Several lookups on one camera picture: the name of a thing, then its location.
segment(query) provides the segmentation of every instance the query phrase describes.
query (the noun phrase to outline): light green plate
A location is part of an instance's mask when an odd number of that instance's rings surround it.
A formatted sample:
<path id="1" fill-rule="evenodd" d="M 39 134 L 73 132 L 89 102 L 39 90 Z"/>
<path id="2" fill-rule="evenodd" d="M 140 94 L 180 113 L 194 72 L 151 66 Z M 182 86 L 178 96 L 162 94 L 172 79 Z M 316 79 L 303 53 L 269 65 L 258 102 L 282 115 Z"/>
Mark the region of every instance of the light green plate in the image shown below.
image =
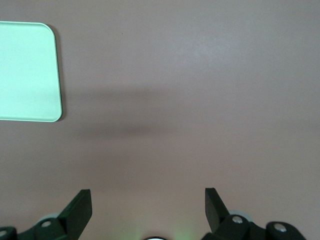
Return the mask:
<path id="1" fill-rule="evenodd" d="M 0 120 L 55 122 L 62 115 L 53 31 L 0 21 Z"/>

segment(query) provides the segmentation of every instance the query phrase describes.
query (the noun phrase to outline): green glass panel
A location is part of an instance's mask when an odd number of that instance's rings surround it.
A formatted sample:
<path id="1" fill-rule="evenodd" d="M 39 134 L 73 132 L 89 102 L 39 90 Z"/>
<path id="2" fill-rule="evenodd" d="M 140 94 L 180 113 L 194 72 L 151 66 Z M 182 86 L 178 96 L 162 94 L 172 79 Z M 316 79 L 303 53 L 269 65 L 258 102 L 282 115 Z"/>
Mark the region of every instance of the green glass panel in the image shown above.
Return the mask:
<path id="1" fill-rule="evenodd" d="M 62 115 L 53 31 L 0 21 L 0 120 L 55 122 Z"/>

